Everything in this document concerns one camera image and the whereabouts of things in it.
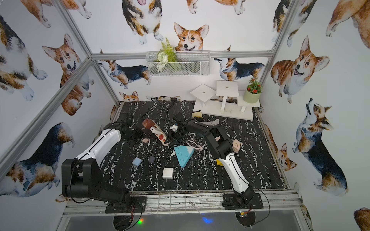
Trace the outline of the light blue plug adapter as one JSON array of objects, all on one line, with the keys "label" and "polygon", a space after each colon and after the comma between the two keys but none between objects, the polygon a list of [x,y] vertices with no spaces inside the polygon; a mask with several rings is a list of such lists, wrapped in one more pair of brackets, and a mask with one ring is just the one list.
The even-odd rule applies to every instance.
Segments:
[{"label": "light blue plug adapter", "polygon": [[140,158],[135,158],[134,160],[133,160],[133,162],[132,162],[132,164],[135,166],[135,167],[139,167],[140,166],[140,164],[142,163],[142,159],[140,159]]}]

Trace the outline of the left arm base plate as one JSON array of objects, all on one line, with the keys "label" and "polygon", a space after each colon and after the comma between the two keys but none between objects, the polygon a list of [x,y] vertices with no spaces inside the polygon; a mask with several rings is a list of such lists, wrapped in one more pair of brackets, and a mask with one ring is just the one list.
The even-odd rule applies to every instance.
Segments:
[{"label": "left arm base plate", "polygon": [[134,196],[127,202],[108,202],[105,213],[118,214],[118,213],[143,213],[145,211],[147,197]]}]

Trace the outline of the dark red cube plug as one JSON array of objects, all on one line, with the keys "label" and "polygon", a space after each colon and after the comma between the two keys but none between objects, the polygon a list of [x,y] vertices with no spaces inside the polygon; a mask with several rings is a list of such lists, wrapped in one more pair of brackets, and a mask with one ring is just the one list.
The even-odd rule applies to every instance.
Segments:
[{"label": "dark red cube plug", "polygon": [[152,127],[155,126],[155,122],[149,118],[145,118],[142,122],[142,125],[145,129],[150,130]]}]

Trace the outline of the teal triangular power strip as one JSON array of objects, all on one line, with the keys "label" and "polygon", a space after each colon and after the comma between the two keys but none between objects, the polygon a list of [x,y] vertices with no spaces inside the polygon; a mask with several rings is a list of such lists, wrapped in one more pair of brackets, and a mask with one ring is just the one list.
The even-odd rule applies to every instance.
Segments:
[{"label": "teal triangular power strip", "polygon": [[176,146],[174,147],[176,157],[178,159],[180,167],[185,167],[190,160],[195,149],[190,146]]}]

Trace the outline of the yellow cube socket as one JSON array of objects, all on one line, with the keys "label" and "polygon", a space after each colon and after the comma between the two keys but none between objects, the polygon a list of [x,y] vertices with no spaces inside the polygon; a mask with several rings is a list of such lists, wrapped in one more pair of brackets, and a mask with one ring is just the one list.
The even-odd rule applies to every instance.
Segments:
[{"label": "yellow cube socket", "polygon": [[219,166],[223,166],[222,162],[221,162],[219,159],[217,159],[217,160],[216,160],[216,163],[217,163],[217,165],[219,165]]}]

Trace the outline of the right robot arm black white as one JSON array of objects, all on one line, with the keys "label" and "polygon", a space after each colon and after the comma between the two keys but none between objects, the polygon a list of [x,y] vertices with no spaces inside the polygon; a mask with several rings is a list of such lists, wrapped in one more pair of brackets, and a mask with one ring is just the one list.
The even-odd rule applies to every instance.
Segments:
[{"label": "right robot arm black white", "polygon": [[220,125],[206,125],[194,118],[185,118],[180,113],[174,116],[174,120],[178,128],[176,131],[170,132],[167,143],[171,145],[183,144],[188,133],[202,137],[207,150],[223,164],[237,198],[243,203],[249,202],[254,196],[254,190],[238,166],[232,140],[227,135],[225,128]]}]

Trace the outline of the beige cube socket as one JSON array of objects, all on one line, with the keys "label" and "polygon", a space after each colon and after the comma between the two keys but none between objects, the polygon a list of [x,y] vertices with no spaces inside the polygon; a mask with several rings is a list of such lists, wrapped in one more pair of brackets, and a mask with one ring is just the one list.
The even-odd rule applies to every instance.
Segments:
[{"label": "beige cube socket", "polygon": [[241,146],[242,146],[242,144],[239,140],[234,140],[232,142],[233,152],[237,154],[241,150]]}]

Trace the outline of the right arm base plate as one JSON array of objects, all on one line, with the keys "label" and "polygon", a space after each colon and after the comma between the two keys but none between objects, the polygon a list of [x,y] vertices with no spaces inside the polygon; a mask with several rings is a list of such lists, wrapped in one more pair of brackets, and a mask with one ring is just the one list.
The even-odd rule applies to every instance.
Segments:
[{"label": "right arm base plate", "polygon": [[222,207],[225,210],[249,210],[249,209],[263,209],[264,205],[261,195],[255,193],[249,201],[243,199],[240,195],[224,194]]}]

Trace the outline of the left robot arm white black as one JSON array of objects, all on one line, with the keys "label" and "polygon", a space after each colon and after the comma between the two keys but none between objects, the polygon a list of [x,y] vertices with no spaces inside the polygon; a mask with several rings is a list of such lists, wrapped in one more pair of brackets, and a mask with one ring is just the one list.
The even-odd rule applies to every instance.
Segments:
[{"label": "left robot arm white black", "polygon": [[143,132],[134,127],[133,114],[103,127],[99,137],[83,153],[62,163],[62,195],[74,202],[85,198],[131,206],[129,191],[105,181],[100,164],[122,139],[135,141],[142,136]]}]

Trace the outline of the white square plug adapter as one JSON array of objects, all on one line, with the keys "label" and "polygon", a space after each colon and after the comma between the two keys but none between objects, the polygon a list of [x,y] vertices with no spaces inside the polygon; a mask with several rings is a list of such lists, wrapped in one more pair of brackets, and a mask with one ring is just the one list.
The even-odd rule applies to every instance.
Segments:
[{"label": "white square plug adapter", "polygon": [[172,179],[174,176],[174,169],[165,167],[163,169],[162,178],[163,179]]}]

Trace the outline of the beige power strip with plugs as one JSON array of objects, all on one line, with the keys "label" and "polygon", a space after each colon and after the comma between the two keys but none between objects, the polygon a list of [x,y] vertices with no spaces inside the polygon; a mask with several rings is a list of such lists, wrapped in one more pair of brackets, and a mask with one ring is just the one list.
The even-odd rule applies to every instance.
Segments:
[{"label": "beige power strip with plugs", "polygon": [[163,132],[163,130],[160,128],[160,126],[155,122],[155,126],[150,129],[150,131],[156,135],[156,137],[159,139],[159,141],[164,145],[168,146],[166,143],[167,141],[167,136]]}]

